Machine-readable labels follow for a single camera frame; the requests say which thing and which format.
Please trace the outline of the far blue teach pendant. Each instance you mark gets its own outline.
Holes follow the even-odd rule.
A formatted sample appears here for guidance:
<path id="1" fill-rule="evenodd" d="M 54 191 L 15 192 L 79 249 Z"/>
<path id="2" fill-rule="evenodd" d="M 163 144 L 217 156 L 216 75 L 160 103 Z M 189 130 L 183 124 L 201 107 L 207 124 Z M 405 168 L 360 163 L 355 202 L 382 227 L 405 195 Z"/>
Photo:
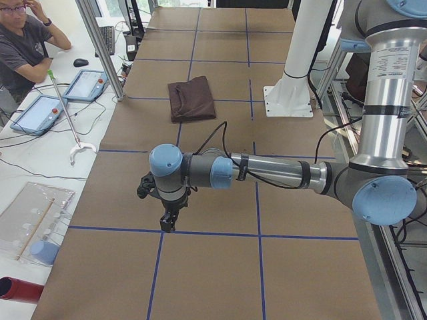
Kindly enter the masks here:
<path id="1" fill-rule="evenodd" d="M 104 71 L 83 69 L 70 83 L 63 97 L 74 102 L 93 102 L 103 93 L 106 83 Z"/>

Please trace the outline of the aluminium frame post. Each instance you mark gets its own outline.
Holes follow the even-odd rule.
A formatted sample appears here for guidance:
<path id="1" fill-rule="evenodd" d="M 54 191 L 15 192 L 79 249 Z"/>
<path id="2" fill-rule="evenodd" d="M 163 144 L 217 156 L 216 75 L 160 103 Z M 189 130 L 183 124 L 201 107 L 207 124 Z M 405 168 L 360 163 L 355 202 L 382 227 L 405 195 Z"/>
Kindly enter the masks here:
<path id="1" fill-rule="evenodd" d="M 87 29 L 88 35 L 99 55 L 102 67 L 107 74 L 107 78 L 113 89 L 115 97 L 118 101 L 122 101 L 124 98 L 123 87 L 121 86 L 117 73 L 115 72 L 115 67 L 113 66 L 110 54 L 99 30 L 99 26 L 97 24 L 95 13 L 91 7 L 91 4 L 88 0 L 75 0 L 75 2 Z"/>

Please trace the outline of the near blue teach pendant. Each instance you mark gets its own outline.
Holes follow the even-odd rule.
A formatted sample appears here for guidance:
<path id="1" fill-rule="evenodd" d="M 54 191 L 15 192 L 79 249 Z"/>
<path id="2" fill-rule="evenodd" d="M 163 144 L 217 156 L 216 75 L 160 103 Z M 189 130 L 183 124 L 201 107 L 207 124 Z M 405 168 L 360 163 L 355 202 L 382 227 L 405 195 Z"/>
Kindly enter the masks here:
<path id="1" fill-rule="evenodd" d="M 40 136 L 50 130 L 62 111 L 63 106 L 58 97 L 39 95 L 16 120 L 12 121 L 10 128 Z"/>

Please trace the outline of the seated man grey shirt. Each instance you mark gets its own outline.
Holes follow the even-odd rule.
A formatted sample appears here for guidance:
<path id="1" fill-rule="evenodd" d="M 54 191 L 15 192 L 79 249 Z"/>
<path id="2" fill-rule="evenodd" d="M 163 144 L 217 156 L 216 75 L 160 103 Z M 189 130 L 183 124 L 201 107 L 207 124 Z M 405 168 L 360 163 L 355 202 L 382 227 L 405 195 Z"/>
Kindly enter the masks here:
<path id="1" fill-rule="evenodd" d="M 1 82 L 18 104 L 47 76 L 52 59 L 46 43 L 62 50 L 72 47 L 40 2 L 1 2 Z"/>

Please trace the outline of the blue teach pendant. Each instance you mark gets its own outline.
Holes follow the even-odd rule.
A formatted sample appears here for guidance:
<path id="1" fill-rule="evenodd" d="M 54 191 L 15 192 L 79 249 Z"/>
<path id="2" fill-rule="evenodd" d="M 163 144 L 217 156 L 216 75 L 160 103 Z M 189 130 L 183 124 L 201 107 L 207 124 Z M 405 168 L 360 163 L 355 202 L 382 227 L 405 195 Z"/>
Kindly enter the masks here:
<path id="1" fill-rule="evenodd" d="M 40 136 L 50 130 L 62 111 L 63 106 L 58 97 L 39 95 L 16 120 L 12 121 L 10 128 Z"/>
<path id="2" fill-rule="evenodd" d="M 103 93 L 106 83 L 104 71 L 83 69 L 70 83 L 63 97 L 74 102 L 93 102 Z"/>

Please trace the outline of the red cylinder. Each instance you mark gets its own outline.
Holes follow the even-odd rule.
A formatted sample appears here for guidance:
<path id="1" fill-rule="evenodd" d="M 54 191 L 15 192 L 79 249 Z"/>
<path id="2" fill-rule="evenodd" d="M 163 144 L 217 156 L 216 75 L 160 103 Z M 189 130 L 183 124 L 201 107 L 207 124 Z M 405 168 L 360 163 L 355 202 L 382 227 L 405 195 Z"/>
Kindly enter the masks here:
<path id="1" fill-rule="evenodd" d="M 1 299 L 36 304 L 44 290 L 44 286 L 16 279 L 1 278 Z"/>

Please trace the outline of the black keyboard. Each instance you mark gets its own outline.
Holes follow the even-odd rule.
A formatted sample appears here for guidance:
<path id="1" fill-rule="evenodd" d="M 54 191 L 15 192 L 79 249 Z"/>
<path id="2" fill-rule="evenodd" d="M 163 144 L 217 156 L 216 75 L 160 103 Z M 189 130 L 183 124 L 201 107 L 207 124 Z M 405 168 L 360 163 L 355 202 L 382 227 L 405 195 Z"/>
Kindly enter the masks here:
<path id="1" fill-rule="evenodd" d="M 115 55 L 115 28 L 114 26 L 99 27 L 102 39 L 110 55 Z"/>

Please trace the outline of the blue plastic cup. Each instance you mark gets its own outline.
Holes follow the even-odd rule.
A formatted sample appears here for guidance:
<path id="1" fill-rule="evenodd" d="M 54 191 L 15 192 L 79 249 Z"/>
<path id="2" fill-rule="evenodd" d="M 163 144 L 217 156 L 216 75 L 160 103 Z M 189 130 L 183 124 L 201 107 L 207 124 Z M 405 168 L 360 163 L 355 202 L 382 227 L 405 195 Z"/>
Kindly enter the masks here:
<path id="1" fill-rule="evenodd" d="M 46 265 L 54 264 L 60 246 L 48 241 L 36 241 L 30 247 L 30 253 Z"/>

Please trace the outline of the aluminium frame rail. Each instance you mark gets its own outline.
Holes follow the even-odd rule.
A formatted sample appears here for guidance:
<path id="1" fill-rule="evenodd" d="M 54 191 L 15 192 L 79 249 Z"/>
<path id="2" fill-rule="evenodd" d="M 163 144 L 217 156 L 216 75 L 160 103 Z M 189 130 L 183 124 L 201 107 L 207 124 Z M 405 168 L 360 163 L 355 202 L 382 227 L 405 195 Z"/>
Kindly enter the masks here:
<path id="1" fill-rule="evenodd" d="M 362 252 L 384 319 L 425 319 L 389 227 L 407 218 L 422 197 L 407 178 L 402 149 L 420 40 L 371 36 L 368 86 L 357 154 L 324 163 L 321 192 L 352 210 Z"/>

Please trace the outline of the reacher grabber stick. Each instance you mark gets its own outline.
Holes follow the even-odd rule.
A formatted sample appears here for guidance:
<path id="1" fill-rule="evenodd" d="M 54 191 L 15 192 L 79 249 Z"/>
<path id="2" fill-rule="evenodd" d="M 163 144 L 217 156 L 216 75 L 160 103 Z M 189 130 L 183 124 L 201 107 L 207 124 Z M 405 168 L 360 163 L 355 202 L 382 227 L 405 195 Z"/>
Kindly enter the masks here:
<path id="1" fill-rule="evenodd" d="M 61 106 L 63 108 L 63 112 L 64 112 L 64 114 L 66 116 L 67 122 L 68 122 L 68 124 L 69 124 L 69 126 L 71 128 L 71 132 L 72 132 L 73 137 L 74 137 L 75 142 L 76 142 L 76 145 L 71 148 L 70 154 L 69 154 L 70 165 L 74 166 L 74 164 L 75 164 L 75 155 L 78 152 L 80 152 L 80 151 L 82 151 L 84 149 L 91 149 L 94 153 L 96 153 L 97 149 L 96 149 L 95 145 L 93 145 L 91 143 L 85 143 L 85 142 L 82 142 L 80 140 L 80 138 L 79 138 L 79 136 L 78 136 L 78 134 L 77 134 L 77 132 L 75 130 L 75 127 L 73 126 L 73 123 L 71 121 L 70 115 L 69 115 L 68 110 L 67 110 L 66 105 L 65 105 L 65 100 L 61 96 L 61 93 L 60 93 L 59 88 L 57 86 L 57 82 L 56 82 L 56 79 L 55 79 L 55 77 L 53 75 L 52 70 L 48 69 L 47 70 L 47 74 L 48 74 L 48 76 L 49 76 L 49 78 L 50 78 L 50 80 L 51 80 L 51 82 L 53 84 L 53 87 L 54 87 L 55 92 L 56 92 L 56 94 L 58 96 L 59 102 L 60 102 L 60 104 L 61 104 Z"/>

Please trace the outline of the dark brown t-shirt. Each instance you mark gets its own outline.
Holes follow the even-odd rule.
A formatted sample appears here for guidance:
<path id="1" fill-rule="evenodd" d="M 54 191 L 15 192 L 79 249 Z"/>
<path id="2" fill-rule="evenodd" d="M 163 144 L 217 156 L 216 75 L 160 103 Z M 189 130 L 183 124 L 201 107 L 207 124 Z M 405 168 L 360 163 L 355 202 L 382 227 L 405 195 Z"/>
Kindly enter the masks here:
<path id="1" fill-rule="evenodd" d="M 206 76 L 167 85 L 171 122 L 187 123 L 216 118 L 214 100 Z"/>

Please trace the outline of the black computer mouse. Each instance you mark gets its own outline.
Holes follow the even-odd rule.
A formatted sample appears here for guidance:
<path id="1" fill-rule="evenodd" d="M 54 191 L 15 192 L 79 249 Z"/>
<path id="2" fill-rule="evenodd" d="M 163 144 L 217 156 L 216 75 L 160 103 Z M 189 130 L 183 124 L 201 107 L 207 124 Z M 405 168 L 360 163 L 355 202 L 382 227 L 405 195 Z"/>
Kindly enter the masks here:
<path id="1" fill-rule="evenodd" d="M 78 58 L 78 59 L 76 59 L 76 60 L 73 62 L 73 66 L 74 66 L 74 67 L 84 67 L 84 66 L 86 66 L 86 65 L 89 65 L 89 61 L 88 61 L 88 60 L 86 60 L 86 59 L 80 59 L 80 58 Z"/>

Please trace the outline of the clear plastic bag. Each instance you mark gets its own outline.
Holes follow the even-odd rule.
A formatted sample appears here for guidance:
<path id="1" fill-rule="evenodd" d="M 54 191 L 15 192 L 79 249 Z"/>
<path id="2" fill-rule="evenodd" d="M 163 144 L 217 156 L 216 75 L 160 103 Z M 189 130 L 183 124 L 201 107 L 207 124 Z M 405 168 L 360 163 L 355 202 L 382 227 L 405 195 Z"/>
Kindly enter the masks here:
<path id="1" fill-rule="evenodd" d="M 30 253 L 36 241 L 61 246 L 71 220 L 70 189 L 28 182 L 1 214 L 1 256 L 46 265 Z"/>

